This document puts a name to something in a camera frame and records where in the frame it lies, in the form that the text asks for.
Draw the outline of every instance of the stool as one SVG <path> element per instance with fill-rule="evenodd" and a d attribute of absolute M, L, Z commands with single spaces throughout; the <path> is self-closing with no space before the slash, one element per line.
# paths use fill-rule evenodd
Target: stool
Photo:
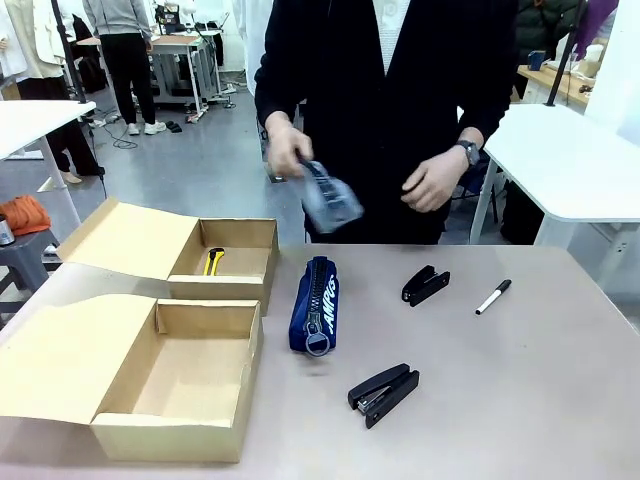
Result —
<path fill-rule="evenodd" d="M 49 245 L 60 244 L 51 230 L 44 230 L 21 235 L 11 245 L 0 247 L 0 266 L 9 267 L 9 275 L 0 280 L 0 293 L 11 283 L 15 283 L 18 290 L 35 293 L 49 279 L 48 270 L 60 266 L 42 263 L 42 254 Z M 24 302 L 0 302 L 0 313 L 17 313 L 23 305 Z"/>

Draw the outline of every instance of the green puffer jacket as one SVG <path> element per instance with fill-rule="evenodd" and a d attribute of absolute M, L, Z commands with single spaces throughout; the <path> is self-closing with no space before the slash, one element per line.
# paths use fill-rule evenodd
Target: green puffer jacket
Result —
<path fill-rule="evenodd" d="M 516 44 L 520 65 L 528 63 L 533 50 L 546 50 L 547 58 L 555 57 L 558 41 L 569 33 L 577 10 L 578 0 L 519 0 Z"/>

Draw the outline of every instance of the hand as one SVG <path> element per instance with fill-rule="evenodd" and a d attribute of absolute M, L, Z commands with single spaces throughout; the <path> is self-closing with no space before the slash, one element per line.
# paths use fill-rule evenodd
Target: hand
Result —
<path fill-rule="evenodd" d="M 311 139 L 293 127 L 286 114 L 275 112 L 267 119 L 269 132 L 269 166 L 278 177 L 302 177 L 304 175 L 298 155 L 313 159 Z"/>
<path fill-rule="evenodd" d="M 461 146 L 426 160 L 402 186 L 408 192 L 402 201 L 420 213 L 438 210 L 451 198 L 468 168 L 469 161 Z"/>

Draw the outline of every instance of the open cardboard box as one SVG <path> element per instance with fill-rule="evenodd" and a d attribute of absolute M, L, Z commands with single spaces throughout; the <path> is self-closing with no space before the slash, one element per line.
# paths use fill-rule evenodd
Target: open cardboard box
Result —
<path fill-rule="evenodd" d="M 114 460 L 238 462 L 261 347 L 256 301 L 47 307 L 0 348 L 0 415 L 90 425 Z"/>
<path fill-rule="evenodd" d="M 209 250 L 225 255 L 205 276 Z M 278 256 L 275 220 L 198 219 L 106 200 L 58 248 L 65 262 L 166 280 L 172 298 L 259 300 L 266 314 Z"/>

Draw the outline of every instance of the pen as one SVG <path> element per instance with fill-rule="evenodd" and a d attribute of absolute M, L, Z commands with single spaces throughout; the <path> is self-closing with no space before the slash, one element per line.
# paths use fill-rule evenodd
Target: pen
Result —
<path fill-rule="evenodd" d="M 498 288 L 496 288 L 496 291 L 493 292 L 489 298 L 487 298 L 487 301 L 484 302 L 476 310 L 476 315 L 482 315 L 484 311 L 493 304 L 493 302 L 495 302 L 498 298 L 500 298 L 500 296 L 509 289 L 510 286 L 511 286 L 511 280 L 505 280 L 504 282 L 502 282 L 498 286 Z"/>

